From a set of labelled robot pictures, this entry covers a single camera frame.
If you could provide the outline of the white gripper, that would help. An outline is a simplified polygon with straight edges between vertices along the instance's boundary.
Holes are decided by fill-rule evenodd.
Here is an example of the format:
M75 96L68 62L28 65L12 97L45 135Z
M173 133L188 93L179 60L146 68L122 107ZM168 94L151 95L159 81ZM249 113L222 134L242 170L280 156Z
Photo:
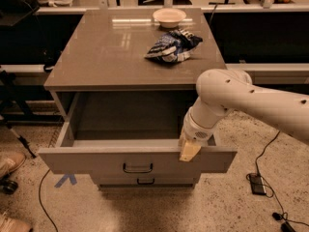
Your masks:
M207 142L212 137L217 122L218 118L215 116L207 115L198 120L193 117L191 110L187 111L179 138L181 161L191 161L199 153L201 146L193 141Z

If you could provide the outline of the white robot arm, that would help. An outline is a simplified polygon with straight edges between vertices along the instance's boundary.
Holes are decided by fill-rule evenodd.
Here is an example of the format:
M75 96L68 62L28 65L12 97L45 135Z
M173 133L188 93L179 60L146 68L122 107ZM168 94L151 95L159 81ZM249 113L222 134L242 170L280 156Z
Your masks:
M181 161L192 160L207 144L217 123L233 110L244 112L309 144L309 97L258 87L242 70L211 69L196 81L198 98L183 118Z

